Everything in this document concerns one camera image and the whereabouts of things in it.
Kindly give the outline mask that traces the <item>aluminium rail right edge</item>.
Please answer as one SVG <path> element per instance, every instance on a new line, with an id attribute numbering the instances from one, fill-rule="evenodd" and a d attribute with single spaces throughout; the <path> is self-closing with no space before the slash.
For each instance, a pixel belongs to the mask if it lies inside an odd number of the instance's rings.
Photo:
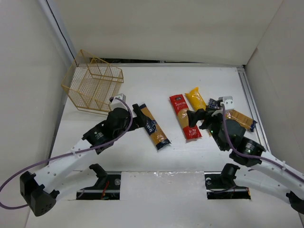
<path id="1" fill-rule="evenodd" d="M 237 67 L 237 72 L 239 75 L 240 82 L 243 87 L 243 92 L 250 110 L 250 115 L 253 120 L 257 121 L 256 126 L 255 126 L 255 134 L 258 138 L 258 141 L 261 145 L 263 145 L 269 152 L 271 152 L 271 149 L 269 147 L 269 143 L 266 137 L 265 130 L 263 128 L 261 118 L 257 109 L 257 105 L 254 100 L 253 93 L 251 91 L 249 81 L 245 72 L 245 68 L 243 66 Z"/>

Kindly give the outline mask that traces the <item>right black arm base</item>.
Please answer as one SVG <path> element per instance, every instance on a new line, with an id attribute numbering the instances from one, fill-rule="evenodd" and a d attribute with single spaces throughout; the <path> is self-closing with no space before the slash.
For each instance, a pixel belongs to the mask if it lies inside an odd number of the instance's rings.
<path id="1" fill-rule="evenodd" d="M 237 165 L 228 163 L 221 172 L 204 172 L 205 187 L 208 200 L 250 200 L 250 191 L 247 187 L 237 186 L 234 180 L 240 170 Z"/>

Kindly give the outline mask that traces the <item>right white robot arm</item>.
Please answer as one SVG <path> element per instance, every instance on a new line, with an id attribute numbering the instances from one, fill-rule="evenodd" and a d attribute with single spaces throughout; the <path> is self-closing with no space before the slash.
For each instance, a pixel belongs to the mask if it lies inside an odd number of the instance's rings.
<path id="1" fill-rule="evenodd" d="M 304 175 L 277 159 L 259 143 L 244 136 L 246 130 L 237 121 L 226 119 L 221 110 L 187 111 L 189 126 L 202 121 L 221 151 L 233 161 L 221 173 L 208 175 L 209 193 L 223 195 L 236 188 L 250 188 L 274 196 L 300 214 L 304 212 Z"/>

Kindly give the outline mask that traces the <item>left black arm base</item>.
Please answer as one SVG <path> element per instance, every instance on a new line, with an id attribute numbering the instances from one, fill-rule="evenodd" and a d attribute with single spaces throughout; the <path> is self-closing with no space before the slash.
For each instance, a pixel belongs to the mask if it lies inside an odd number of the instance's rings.
<path id="1" fill-rule="evenodd" d="M 76 200 L 119 200 L 122 173 L 106 172 L 99 164 L 92 164 L 89 169 L 97 180 L 93 186 L 79 190 Z"/>

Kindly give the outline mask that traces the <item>blue patterned spaghetti bag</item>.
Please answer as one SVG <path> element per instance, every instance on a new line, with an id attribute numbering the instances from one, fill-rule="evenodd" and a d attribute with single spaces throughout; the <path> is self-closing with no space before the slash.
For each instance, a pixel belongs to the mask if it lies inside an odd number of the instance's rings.
<path id="1" fill-rule="evenodd" d="M 208 107 L 219 109 L 219 103 L 217 102 L 217 100 L 210 98 L 208 101 Z M 244 127 L 246 130 L 250 132 L 254 132 L 257 123 L 257 121 L 234 109 L 230 111 L 226 109 L 226 118 L 237 121 L 242 127 Z"/>

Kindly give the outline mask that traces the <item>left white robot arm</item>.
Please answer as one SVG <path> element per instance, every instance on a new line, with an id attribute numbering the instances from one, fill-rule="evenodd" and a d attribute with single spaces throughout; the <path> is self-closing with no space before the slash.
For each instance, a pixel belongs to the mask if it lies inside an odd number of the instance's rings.
<path id="1" fill-rule="evenodd" d="M 63 196 L 87 187 L 102 187 L 107 172 L 96 163 L 97 157 L 112 147 L 128 131 L 145 126 L 138 104 L 116 107 L 107 119 L 98 123 L 67 154 L 54 157 L 42 169 L 25 171 L 19 178 L 20 193 L 36 217 L 49 212 Z"/>

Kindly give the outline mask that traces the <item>red spaghetti bag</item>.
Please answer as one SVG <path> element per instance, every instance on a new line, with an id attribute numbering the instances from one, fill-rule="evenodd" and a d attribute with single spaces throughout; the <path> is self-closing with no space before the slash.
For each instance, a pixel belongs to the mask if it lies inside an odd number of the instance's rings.
<path id="1" fill-rule="evenodd" d="M 173 95 L 169 97 L 172 107 L 176 113 L 179 124 L 183 130 L 186 140 L 198 139 L 201 137 L 201 133 L 197 126 L 190 127 L 187 111 L 188 105 L 182 94 Z"/>

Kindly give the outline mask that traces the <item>navy label spaghetti bag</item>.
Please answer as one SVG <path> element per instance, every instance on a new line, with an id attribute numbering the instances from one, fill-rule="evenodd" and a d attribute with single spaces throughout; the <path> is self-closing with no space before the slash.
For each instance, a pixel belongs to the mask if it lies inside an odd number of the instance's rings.
<path id="1" fill-rule="evenodd" d="M 146 104 L 139 106 L 142 114 L 145 116 L 145 130 L 151 138 L 154 146 L 157 150 L 169 145 L 171 142 L 158 125 L 157 121 L 151 114 L 150 110 L 147 108 Z"/>

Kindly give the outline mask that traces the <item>yellow spaghetti bag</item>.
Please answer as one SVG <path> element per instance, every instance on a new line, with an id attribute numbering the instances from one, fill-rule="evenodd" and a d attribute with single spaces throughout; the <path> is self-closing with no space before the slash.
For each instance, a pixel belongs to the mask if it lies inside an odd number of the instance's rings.
<path id="1" fill-rule="evenodd" d="M 206 110 L 207 105 L 200 95 L 198 87 L 192 89 L 189 93 L 185 93 L 185 96 L 195 111 L 199 109 Z"/>

